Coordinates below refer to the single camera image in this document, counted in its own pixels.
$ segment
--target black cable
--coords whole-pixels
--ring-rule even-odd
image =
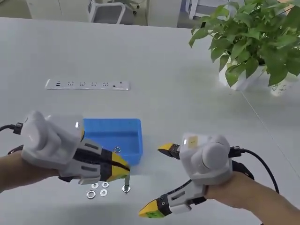
[[[11,130],[13,130],[14,128],[15,128],[14,124],[5,125],[5,126],[0,127],[0,131],[5,130],[5,129],[11,129]]]
[[[241,153],[244,153],[244,152],[245,152],[245,153],[248,153],[248,154],[254,156],[255,158],[257,158],[257,159],[263,164],[264,168],[267,170],[269,176],[271,177],[271,180],[272,180],[272,182],[273,182],[273,184],[274,184],[275,191],[279,194],[278,184],[277,184],[277,182],[276,182],[276,180],[275,180],[275,178],[274,178],[274,175],[272,174],[270,168],[269,168],[268,165],[265,163],[265,161],[264,161],[259,155],[257,155],[256,153],[254,153],[254,152],[252,152],[252,151],[250,151],[250,150],[247,150],[247,149],[240,149],[240,151],[241,151]]]

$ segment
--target forearm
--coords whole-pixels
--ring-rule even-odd
[[[0,157],[0,192],[57,175],[56,170],[30,165],[22,159],[20,151]]]
[[[244,208],[257,216],[264,225],[300,224],[300,210],[283,196],[260,184],[252,191],[256,194],[245,203]]]

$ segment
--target metal screw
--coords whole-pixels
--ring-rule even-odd
[[[120,152],[121,152],[120,147],[115,147],[115,148],[113,149],[113,152],[115,152],[115,153],[120,153]]]
[[[98,183],[92,184],[92,189],[97,189],[99,187]]]
[[[102,189],[101,191],[100,191],[100,195],[102,196],[102,197],[105,197],[105,196],[107,196],[107,190],[106,189]]]
[[[122,191],[125,193],[125,194],[127,194],[129,191],[130,191],[130,186],[128,186],[127,187],[127,190],[126,190],[126,187],[125,187],[125,185],[123,185],[123,187],[122,187]]]
[[[103,182],[103,183],[102,183],[102,187],[103,187],[103,188],[108,188],[108,186],[109,186],[109,183],[108,183],[108,182]]]
[[[93,199],[95,196],[96,196],[96,192],[94,192],[94,191],[89,191],[89,192],[86,194],[86,197],[87,197],[88,199]]]

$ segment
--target chair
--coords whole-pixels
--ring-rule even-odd
[[[133,7],[132,5],[139,5],[138,2],[136,1],[132,1],[132,0],[102,0],[104,2],[121,2],[123,3],[127,8],[131,9],[133,11],[133,14],[135,15],[136,14],[136,9],[135,7]]]
[[[240,0],[187,0],[186,12],[189,14],[189,19],[192,20],[194,16],[210,15],[219,5],[230,1],[240,2]]]
[[[96,3],[91,0],[88,5],[90,23],[133,24],[134,15],[121,2]]]

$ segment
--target power outlet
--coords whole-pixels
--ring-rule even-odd
[[[50,90],[130,90],[128,81],[63,81],[49,79],[45,86]]]

